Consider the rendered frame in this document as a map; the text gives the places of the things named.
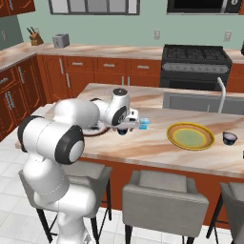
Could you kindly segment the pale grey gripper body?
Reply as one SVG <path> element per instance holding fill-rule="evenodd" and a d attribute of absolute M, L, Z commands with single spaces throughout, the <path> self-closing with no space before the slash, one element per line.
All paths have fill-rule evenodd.
<path fill-rule="evenodd" d="M 118 130 L 130 130 L 134 128 L 139 128 L 140 127 L 140 122 L 139 121 L 126 121 L 121 123 L 120 125 L 117 126 Z"/>

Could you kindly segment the light blue yogurt container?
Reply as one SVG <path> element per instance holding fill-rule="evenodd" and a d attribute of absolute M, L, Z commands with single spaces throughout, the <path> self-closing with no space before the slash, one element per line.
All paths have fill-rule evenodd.
<path fill-rule="evenodd" d="M 141 118 L 139 129 L 146 130 L 149 123 L 150 123 L 150 120 L 148 118 Z"/>

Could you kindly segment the white plate with brown rim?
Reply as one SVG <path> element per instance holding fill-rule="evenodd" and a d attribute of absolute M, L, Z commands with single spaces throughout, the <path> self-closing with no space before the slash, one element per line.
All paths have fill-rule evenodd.
<path fill-rule="evenodd" d="M 96 125 L 84 129 L 83 134 L 85 136 L 97 136 L 106 132 L 109 128 L 102 122 L 98 121 Z"/>

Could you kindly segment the yellow plate with green middle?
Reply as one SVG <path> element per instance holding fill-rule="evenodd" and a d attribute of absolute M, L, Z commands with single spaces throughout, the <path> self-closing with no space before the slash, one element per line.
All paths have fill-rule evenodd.
<path fill-rule="evenodd" d="M 167 129 L 166 135 L 175 146 L 188 151 L 207 150 L 215 141 L 208 128 L 193 122 L 174 123 Z"/>

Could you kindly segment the red-brown island cabinet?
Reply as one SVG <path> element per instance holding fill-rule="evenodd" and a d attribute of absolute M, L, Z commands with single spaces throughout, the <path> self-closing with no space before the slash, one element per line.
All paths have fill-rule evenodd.
<path fill-rule="evenodd" d="M 206 217 L 204 219 L 204 225 L 209 226 L 214 214 L 215 206 L 220 195 L 219 184 L 237 182 L 244 183 L 244 178 L 234 178 L 228 176 L 220 176 L 214 174 L 205 174 L 205 173 L 193 173 L 186 171 L 171 170 L 165 168 L 156 168 L 150 166 L 136 165 L 127 163 L 124 161 L 110 161 L 110 160 L 101 160 L 101 159 L 91 159 L 87 157 L 81 157 L 81 161 L 93 162 L 97 164 L 103 164 L 106 167 L 112 168 L 111 173 L 111 191 L 112 191 L 112 208 L 114 210 L 122 210 L 122 189 L 123 187 L 130 182 L 133 171 L 156 171 L 156 172 L 165 172 L 165 173 L 175 173 L 180 175 L 185 175 L 189 178 L 193 178 L 195 181 L 196 189 L 199 193 L 204 194 L 210 204 Z"/>

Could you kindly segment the grey sink basin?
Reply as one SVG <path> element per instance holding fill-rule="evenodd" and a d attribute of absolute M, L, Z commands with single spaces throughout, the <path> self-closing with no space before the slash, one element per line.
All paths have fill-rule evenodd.
<path fill-rule="evenodd" d="M 220 95 L 165 92 L 163 108 L 195 112 L 218 112 Z M 244 98 L 226 96 L 222 113 L 244 115 Z"/>

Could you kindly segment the red-brown base cupboard run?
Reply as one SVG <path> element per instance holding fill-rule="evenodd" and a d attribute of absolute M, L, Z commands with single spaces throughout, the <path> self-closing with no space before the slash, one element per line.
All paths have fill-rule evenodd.
<path fill-rule="evenodd" d="M 232 64 L 227 81 L 227 92 L 244 93 L 244 64 Z"/>
<path fill-rule="evenodd" d="M 0 71 L 0 141 L 46 103 L 36 56 Z"/>
<path fill-rule="evenodd" d="M 160 60 L 38 54 L 37 62 L 51 102 L 76 97 L 90 83 L 160 85 Z"/>

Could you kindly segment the grey bar stool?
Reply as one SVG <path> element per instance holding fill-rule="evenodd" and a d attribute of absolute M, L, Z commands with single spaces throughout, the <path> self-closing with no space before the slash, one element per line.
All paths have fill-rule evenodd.
<path fill-rule="evenodd" d="M 210 238 L 211 233 L 214 232 L 216 244 L 219 244 L 215 223 L 220 222 L 217 218 L 221 208 L 224 207 L 233 239 L 231 244 L 244 244 L 244 183 L 220 183 L 219 187 L 221 193 L 206 237 Z"/>
<path fill-rule="evenodd" d="M 133 171 L 122 190 L 125 243 L 131 244 L 132 228 L 187 237 L 199 236 L 209 200 L 196 189 L 193 178 L 174 173 Z"/>
<path fill-rule="evenodd" d="M 91 220 L 92 234 L 96 244 L 99 244 L 100 235 L 104 226 L 104 220 L 106 215 L 109 216 L 109 219 L 112 219 L 112 205 L 111 205 L 111 184 L 110 176 L 112 169 L 106 167 L 105 165 L 86 162 L 86 161 L 77 161 L 75 164 L 70 166 L 63 166 L 63 170 L 66 175 L 69 177 L 69 180 L 72 184 L 82 185 L 88 188 L 91 188 L 96 196 L 96 205 L 92 213 L 87 215 L 87 218 Z M 30 205 L 37 211 L 41 224 L 43 226 L 46 237 L 50 243 L 53 242 L 53 238 L 56 236 L 55 233 L 51 231 L 52 226 L 54 225 L 56 218 L 52 221 L 51 225 L 48 224 L 46 216 L 44 214 L 44 209 L 39 207 L 34 203 L 33 195 L 34 191 L 25 179 L 23 171 L 20 171 L 19 177 L 21 179 L 23 188 L 27 195 L 27 198 L 30 202 Z M 106 203 L 107 208 L 104 213 L 103 223 L 101 227 L 97 227 L 96 215 L 101 203 Z"/>

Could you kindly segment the black stove with oven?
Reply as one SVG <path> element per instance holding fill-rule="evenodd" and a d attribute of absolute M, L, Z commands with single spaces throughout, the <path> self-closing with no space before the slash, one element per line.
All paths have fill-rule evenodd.
<path fill-rule="evenodd" d="M 220 77 L 227 86 L 232 59 L 221 46 L 165 45 L 160 87 L 220 92 Z"/>

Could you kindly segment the grey toaster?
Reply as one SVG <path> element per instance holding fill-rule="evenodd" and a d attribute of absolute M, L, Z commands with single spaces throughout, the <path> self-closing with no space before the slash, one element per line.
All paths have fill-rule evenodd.
<path fill-rule="evenodd" d="M 67 33 L 66 34 L 56 34 L 52 38 L 52 41 L 53 41 L 53 45 L 57 49 L 63 49 L 70 44 L 70 38 L 69 38 L 69 35 Z"/>

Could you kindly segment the grey framed window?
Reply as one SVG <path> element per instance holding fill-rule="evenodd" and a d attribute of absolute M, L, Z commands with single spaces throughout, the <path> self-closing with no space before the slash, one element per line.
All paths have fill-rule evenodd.
<path fill-rule="evenodd" d="M 51 14 L 138 15 L 140 0 L 49 0 Z"/>

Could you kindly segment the wooden knife block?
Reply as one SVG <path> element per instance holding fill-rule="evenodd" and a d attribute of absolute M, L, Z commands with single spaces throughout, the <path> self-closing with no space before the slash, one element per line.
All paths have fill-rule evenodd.
<path fill-rule="evenodd" d="M 39 33 L 36 32 L 33 27 L 28 28 L 28 32 L 30 33 L 30 43 L 33 46 L 39 46 L 44 43 Z"/>

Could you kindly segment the black microwave oven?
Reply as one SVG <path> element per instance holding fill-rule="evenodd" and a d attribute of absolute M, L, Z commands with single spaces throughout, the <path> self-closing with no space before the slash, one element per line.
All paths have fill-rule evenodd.
<path fill-rule="evenodd" d="M 167 13 L 239 14 L 242 0 L 168 0 Z"/>

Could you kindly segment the red-brown wall cupboard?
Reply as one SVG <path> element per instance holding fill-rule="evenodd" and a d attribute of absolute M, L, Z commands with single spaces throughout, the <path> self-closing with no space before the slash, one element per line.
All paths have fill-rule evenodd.
<path fill-rule="evenodd" d="M 33 0 L 0 0 L 0 17 L 35 11 Z"/>

